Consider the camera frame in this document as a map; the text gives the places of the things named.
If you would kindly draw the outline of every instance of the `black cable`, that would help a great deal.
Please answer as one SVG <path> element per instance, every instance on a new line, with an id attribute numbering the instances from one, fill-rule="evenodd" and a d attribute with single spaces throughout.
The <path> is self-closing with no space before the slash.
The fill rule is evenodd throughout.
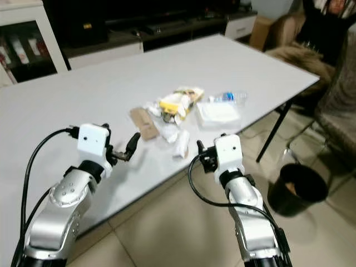
<path id="1" fill-rule="evenodd" d="M 44 192 L 44 194 L 41 196 L 41 198 L 37 201 L 36 205 L 34 206 L 33 210 L 31 211 L 31 214 L 29 215 L 27 221 L 26 221 L 26 225 L 24 226 L 24 230 L 25 232 L 27 232 L 27 229 L 29 227 L 29 224 L 31 223 L 34 215 L 36 214 L 36 211 L 38 210 L 40 204 L 42 203 L 42 201 L 46 198 L 46 196 L 50 193 L 50 189 L 48 189 L 46 192 Z"/>
<path id="2" fill-rule="evenodd" d="M 277 242 L 279 243 L 279 247 L 281 249 L 281 252 L 284 255 L 284 260 L 286 261 L 288 266 L 291 266 L 291 262 L 290 262 L 290 259 L 289 259 L 288 252 L 285 251 L 285 247 L 282 244 L 280 244 L 280 240 L 279 240 L 280 237 L 279 237 L 279 233 L 278 233 L 279 227 L 278 227 L 277 223 L 274 221 L 274 219 L 269 214 L 267 214 L 266 212 L 264 212 L 263 210 L 261 210 L 261 209 L 259 209 L 257 207 L 250 206 L 250 205 L 245 205 L 245 204 L 241 204 L 241 203 L 230 203 L 230 202 L 229 203 L 218 203 L 218 202 L 211 201 L 211 200 L 207 199 L 206 197 L 204 197 L 203 195 L 201 195 L 200 192 L 196 189 L 196 187 L 194 186 L 193 180 L 191 178 L 191 172 L 192 172 L 192 169 L 193 169 L 193 166 L 194 166 L 195 162 L 200 157 L 204 157 L 204 156 L 205 156 L 204 153 L 195 156 L 193 158 L 193 160 L 190 162 L 190 165 L 189 165 L 189 168 L 188 168 L 188 181 L 189 181 L 190 187 L 192 188 L 192 190 L 195 193 L 195 195 L 197 195 L 202 201 L 204 201 L 204 202 L 206 202 L 206 203 L 208 203 L 208 204 L 210 204 L 212 206 L 217 206 L 217 207 L 244 207 L 244 208 L 247 208 L 247 209 L 255 210 L 258 213 L 262 214 L 266 219 L 269 220 L 269 222 L 272 224 L 273 228 L 275 229 L 276 239 L 277 239 Z"/>
<path id="3" fill-rule="evenodd" d="M 50 189 L 48 189 L 46 192 L 44 192 L 44 194 L 41 196 L 41 198 L 37 201 L 36 205 L 34 206 L 33 210 L 31 211 L 31 214 L 29 215 L 27 221 L 26 221 L 26 225 L 25 225 L 25 232 L 27 231 L 34 215 L 36 214 L 36 211 L 38 210 L 40 204 L 43 202 L 43 200 L 46 198 L 46 196 L 50 193 Z M 22 250 L 21 250 L 21 244 L 20 244 L 20 239 L 17 242 L 16 245 L 16 249 L 15 249 L 15 253 L 14 255 L 18 255 L 18 253 L 21 253 L 19 256 L 22 256 Z"/>
<path id="4" fill-rule="evenodd" d="M 38 146 L 35 148 L 35 150 L 32 152 L 31 157 L 29 158 L 27 167 L 26 167 L 26 173 L 24 176 L 24 182 L 23 182 L 23 190 L 22 190 L 22 201 L 21 201 L 21 223 L 20 223 L 20 237 L 19 237 L 19 241 L 18 241 L 18 246 L 16 247 L 14 256 L 12 258 L 11 261 L 11 267 L 17 267 L 19 262 L 21 261 L 21 257 L 22 257 L 22 251 L 23 251 L 23 247 L 24 247 L 24 239 L 25 239 L 25 234 L 26 234 L 26 225 L 27 227 L 29 226 L 29 223 L 31 221 L 28 221 L 28 224 L 26 223 L 26 203 L 27 203 L 27 192 L 28 192 L 28 181 L 29 181 L 29 175 L 31 173 L 31 168 L 34 162 L 34 158 L 36 157 L 37 153 L 39 152 L 39 150 L 41 149 L 41 147 L 52 137 L 62 133 L 62 132 L 68 132 L 71 133 L 70 128 L 65 128 L 65 129 L 60 129 L 58 131 L 55 131 L 53 133 L 51 133 L 50 135 L 48 135 L 46 138 L 44 138 L 39 144 Z"/>

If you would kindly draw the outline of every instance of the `cardboard box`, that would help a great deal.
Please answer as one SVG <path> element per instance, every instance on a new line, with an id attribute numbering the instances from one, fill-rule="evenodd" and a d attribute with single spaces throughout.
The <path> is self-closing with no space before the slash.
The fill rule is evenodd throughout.
<path id="1" fill-rule="evenodd" d="M 250 46 L 261 51 L 263 50 L 263 47 L 267 39 L 267 35 L 269 33 L 269 29 L 273 24 L 273 22 L 274 21 L 272 19 L 265 18 L 262 16 L 257 16 L 250 37 Z"/>

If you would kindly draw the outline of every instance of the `wall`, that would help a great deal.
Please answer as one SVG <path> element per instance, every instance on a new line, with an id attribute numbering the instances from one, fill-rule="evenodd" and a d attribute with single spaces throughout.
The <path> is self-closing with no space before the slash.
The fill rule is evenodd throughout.
<path id="1" fill-rule="evenodd" d="M 252 7 L 259 15 L 277 19 L 289 12 L 294 0 L 252 0 Z"/>

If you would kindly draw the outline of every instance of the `cardboard piece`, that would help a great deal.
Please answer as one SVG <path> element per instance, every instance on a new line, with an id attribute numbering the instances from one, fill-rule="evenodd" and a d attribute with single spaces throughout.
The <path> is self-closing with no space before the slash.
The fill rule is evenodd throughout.
<path id="1" fill-rule="evenodd" d="M 272 24 L 272 19 L 257 16 L 250 37 L 250 46 L 262 51 Z"/>
<path id="2" fill-rule="evenodd" d="M 141 137 L 145 141 L 160 135 L 150 115 L 142 107 L 133 108 L 130 111 L 130 116 L 135 125 L 140 129 Z"/>

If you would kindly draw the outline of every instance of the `black trash bin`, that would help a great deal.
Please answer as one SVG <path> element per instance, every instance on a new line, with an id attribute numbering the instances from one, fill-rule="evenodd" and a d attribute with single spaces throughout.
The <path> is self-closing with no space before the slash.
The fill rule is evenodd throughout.
<path id="1" fill-rule="evenodd" d="M 270 206 L 283 216 L 294 216 L 327 196 L 328 187 L 323 178 L 300 164 L 283 166 L 277 182 L 268 190 Z"/>

